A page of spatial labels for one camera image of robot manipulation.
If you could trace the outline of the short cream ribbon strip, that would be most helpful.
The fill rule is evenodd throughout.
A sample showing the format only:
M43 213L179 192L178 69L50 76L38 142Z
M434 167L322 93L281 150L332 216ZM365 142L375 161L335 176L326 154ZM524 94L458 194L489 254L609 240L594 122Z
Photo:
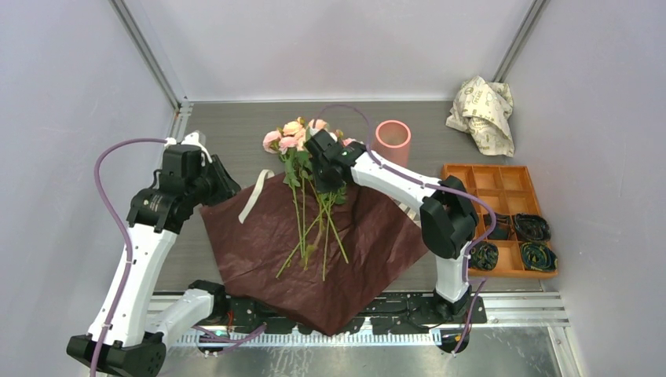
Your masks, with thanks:
M254 184L254 187L252 189L252 192L250 196L247 199L247 202L241 212L238 215L238 221L240 224L243 224L247 216L250 214L252 209L254 208L255 204L258 202L259 196L262 194L265 181L273 178L275 176L275 173L272 170L269 169L264 169L260 172L258 175L258 178Z

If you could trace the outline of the pink artificial flower bouquet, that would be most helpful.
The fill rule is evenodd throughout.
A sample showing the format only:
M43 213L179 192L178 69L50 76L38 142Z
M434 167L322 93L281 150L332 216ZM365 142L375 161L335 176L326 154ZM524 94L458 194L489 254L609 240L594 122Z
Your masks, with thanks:
M334 219L334 212L348 202L348 185L336 192L316 191L305 147L308 126L329 130L324 120L298 117L269 131L262 141L264 150L275 155L283 167L273 187L264 186L270 208L261 222L274 242L271 250L277 260L271 269L275 279L294 264L306 271L319 257L317 269L325 281L334 254L347 265L352 261L351 247L344 244L343 231Z

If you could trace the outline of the dark red wrapping paper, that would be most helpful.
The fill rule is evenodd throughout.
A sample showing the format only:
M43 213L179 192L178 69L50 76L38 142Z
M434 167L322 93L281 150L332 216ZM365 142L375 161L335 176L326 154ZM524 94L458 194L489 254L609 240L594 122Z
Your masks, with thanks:
M420 228L391 198L351 185L321 210L311 188L268 179L200 210L228 294L252 298L332 335L414 265L427 249Z

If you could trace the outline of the cream printed ribbon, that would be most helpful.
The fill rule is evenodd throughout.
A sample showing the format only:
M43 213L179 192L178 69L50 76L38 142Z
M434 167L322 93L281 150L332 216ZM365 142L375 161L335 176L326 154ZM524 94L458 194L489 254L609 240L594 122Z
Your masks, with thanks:
M414 222L415 224L417 224L417 226L420 226L421 221L420 221L420 217L419 217L419 212L418 212L418 211L413 210L412 208L410 208L409 206L407 206L407 205L404 204L404 203L400 203L398 206L399 206L400 210L401 210L401 211L402 211L402 212L403 212L403 213L404 213L404 214L405 214L405 215L406 215L406 216L407 216L412 222Z

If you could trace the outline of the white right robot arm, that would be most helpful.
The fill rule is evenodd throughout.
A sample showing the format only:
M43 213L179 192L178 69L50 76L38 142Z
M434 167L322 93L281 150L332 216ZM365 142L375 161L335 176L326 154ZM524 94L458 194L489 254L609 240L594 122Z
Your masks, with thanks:
M467 270L479 219L472 204L474 197L461 180L417 174L360 142L345 145L326 130L312 132L305 147L319 192L355 184L381 192L416 212L423 243L436 258L437 315L449 323L463 316L471 296Z

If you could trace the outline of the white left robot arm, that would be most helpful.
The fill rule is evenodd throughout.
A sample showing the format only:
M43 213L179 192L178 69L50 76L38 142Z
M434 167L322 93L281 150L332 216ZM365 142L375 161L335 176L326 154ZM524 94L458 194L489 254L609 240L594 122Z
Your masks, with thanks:
M133 197L126 220L110 204L100 173L94 173L124 248L94 322L85 334L72 336L66 349L92 376L156 376L167 350L189 329L202 320L220 324L229 314L224 286L196 280L175 303L147 318L157 278L183 224L199 205L222 203L240 190L202 142L161 142L162 166L154 170L153 183Z

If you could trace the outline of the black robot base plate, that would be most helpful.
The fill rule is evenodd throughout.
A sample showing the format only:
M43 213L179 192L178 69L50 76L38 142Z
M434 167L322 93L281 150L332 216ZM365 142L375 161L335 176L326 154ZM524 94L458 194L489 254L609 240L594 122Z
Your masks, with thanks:
M229 334L248 334L261 324L270 335L286 335L293 330L312 335L314 328L290 320L276 310L250 298L227 297L226 310L201 320L199 326L221 326ZM452 324L464 326L469 305L451 313L446 305L427 292L389 292L376 297L368 306L342 326L338 333L356 334L368 322L373 335L424 334L436 327Z

